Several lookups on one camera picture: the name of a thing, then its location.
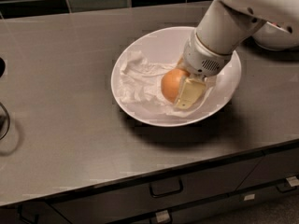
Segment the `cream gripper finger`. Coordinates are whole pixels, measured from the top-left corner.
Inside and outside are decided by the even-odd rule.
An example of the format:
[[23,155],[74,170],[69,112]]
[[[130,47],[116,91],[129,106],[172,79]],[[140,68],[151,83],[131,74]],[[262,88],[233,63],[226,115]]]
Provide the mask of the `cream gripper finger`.
[[174,105],[178,109],[189,109],[204,94],[206,83],[198,77],[183,77],[178,86],[178,96]]
[[187,74],[190,74],[191,72],[188,70],[188,66],[185,64],[183,57],[180,57],[178,59],[177,65],[176,65],[177,69],[180,69],[184,72],[186,72]]

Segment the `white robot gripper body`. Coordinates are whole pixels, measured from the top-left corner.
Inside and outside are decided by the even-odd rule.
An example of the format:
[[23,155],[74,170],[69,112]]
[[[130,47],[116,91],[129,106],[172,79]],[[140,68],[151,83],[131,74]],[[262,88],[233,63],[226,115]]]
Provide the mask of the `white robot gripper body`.
[[231,61],[233,53],[218,54],[206,48],[193,30],[185,43],[182,58],[187,70],[198,76],[216,76]]

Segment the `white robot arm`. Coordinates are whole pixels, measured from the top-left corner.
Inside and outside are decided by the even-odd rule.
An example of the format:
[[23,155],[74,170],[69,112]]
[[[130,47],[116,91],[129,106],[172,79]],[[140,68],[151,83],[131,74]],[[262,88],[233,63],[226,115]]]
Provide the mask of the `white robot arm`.
[[178,62],[190,75],[180,82],[175,106],[190,108],[204,92],[204,79],[216,76],[236,47],[256,33],[272,49],[296,47],[299,0],[213,0]]

